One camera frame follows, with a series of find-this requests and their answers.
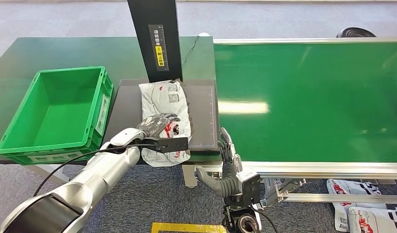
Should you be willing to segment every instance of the white bag on floor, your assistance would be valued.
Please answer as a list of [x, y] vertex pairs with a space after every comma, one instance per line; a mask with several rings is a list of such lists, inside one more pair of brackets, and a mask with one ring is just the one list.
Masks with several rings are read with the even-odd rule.
[[[344, 180], [327, 180], [327, 189], [330, 194], [369, 194], [381, 195], [379, 189], [369, 182], [361, 183]], [[352, 206], [365, 208], [386, 209], [384, 203], [363, 203], [363, 202], [333, 202], [334, 206], [334, 226], [341, 232], [349, 232], [348, 228], [348, 209]]]
[[397, 209], [350, 207], [348, 220], [351, 233], [397, 233]]
[[[191, 127], [188, 118], [187, 101], [178, 81], [162, 81], [139, 85], [143, 119], [160, 113], [175, 113], [180, 121], [170, 123], [160, 133], [161, 138], [187, 137], [191, 139]], [[174, 166], [188, 159], [185, 151], [159, 153], [143, 148], [141, 156], [150, 166]]]

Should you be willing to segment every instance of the green conveyor belt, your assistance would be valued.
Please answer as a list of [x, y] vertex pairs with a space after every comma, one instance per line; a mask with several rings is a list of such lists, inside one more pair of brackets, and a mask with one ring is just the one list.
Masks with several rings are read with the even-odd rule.
[[397, 42], [215, 45], [215, 65], [243, 161], [397, 162]]

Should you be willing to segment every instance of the barcode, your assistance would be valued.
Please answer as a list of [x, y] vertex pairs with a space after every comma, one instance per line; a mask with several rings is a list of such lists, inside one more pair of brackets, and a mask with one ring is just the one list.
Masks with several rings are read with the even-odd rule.
[[340, 224], [340, 228], [347, 229], [347, 228], [348, 228], [348, 225], [344, 225], [344, 224], [342, 223], [342, 224]]
[[347, 224], [347, 218], [342, 218], [342, 217], [341, 217], [341, 218], [340, 218], [340, 222], [341, 222], [341, 223], [344, 223], [344, 224]]
[[180, 98], [179, 98], [178, 94], [170, 94], [170, 95], [168, 95], [168, 102], [176, 103], [176, 102], [179, 102], [179, 101], [180, 101]]
[[175, 84], [170, 85], [170, 86], [168, 87], [168, 91], [169, 91], [169, 92], [177, 91], [177, 85], [175, 85]]

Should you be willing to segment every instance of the black vertical post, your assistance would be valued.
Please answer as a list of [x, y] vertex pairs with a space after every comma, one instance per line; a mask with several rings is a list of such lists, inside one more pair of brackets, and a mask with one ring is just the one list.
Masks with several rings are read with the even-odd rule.
[[182, 80], [175, 0], [127, 0], [150, 83]]

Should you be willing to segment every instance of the black round object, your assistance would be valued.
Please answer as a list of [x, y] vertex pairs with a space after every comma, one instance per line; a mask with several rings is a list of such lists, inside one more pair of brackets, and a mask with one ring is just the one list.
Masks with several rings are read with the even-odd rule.
[[345, 28], [336, 36], [336, 38], [343, 37], [376, 37], [376, 35], [363, 28]]
[[259, 231], [259, 225], [257, 224], [257, 220], [249, 214], [243, 214], [239, 217], [237, 221], [237, 228], [241, 233], [251, 233]]

